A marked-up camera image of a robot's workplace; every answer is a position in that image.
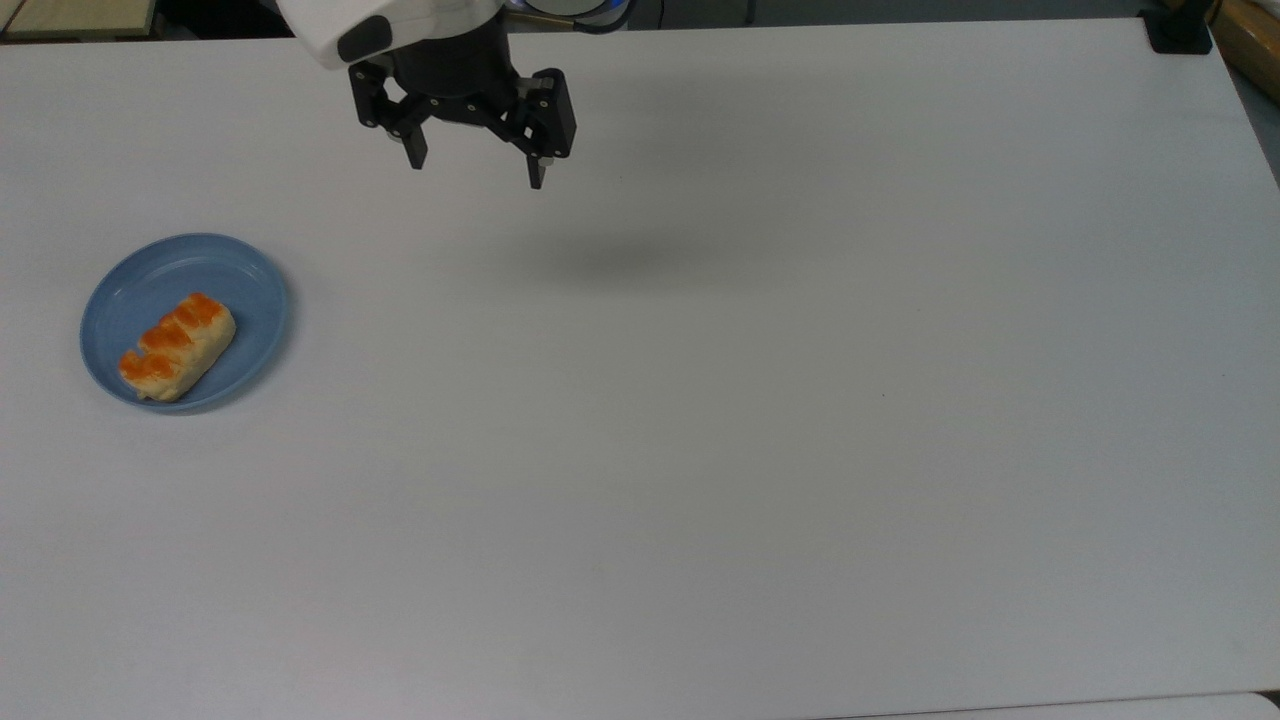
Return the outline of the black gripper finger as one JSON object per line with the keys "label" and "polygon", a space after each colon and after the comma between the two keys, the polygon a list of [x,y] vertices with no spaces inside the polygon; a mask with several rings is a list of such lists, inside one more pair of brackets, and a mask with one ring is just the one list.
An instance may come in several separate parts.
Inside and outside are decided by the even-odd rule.
{"label": "black gripper finger", "polygon": [[360,124],[384,129],[402,145],[410,167],[421,170],[428,156],[422,119],[413,114],[417,104],[412,96],[399,101],[390,99],[387,92],[390,67],[384,61],[357,61],[347,72]]}
{"label": "black gripper finger", "polygon": [[541,190],[547,170],[573,151],[577,120],[562,70],[511,76],[477,101],[484,126],[525,158],[527,181]]}

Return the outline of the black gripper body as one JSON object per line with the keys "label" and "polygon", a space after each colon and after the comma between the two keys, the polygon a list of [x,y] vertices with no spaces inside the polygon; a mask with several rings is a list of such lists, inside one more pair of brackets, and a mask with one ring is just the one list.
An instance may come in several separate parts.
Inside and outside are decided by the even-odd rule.
{"label": "black gripper body", "polygon": [[445,38],[425,38],[389,50],[390,76],[406,102],[430,97],[448,109],[445,119],[508,127],[517,105],[516,73],[504,28],[476,28]]}

